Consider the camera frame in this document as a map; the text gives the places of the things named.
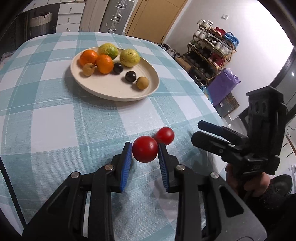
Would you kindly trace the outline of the person's right hand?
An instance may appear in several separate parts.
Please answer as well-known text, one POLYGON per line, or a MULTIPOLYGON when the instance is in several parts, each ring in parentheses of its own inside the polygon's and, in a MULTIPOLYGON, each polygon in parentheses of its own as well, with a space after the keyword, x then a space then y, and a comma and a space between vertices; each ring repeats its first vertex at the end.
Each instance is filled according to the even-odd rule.
POLYGON ((270 178, 265 172, 244 179, 239 177, 238 172, 231 164, 227 164, 225 172, 227 184, 239 195, 252 194, 258 197, 266 192, 270 185, 270 178))

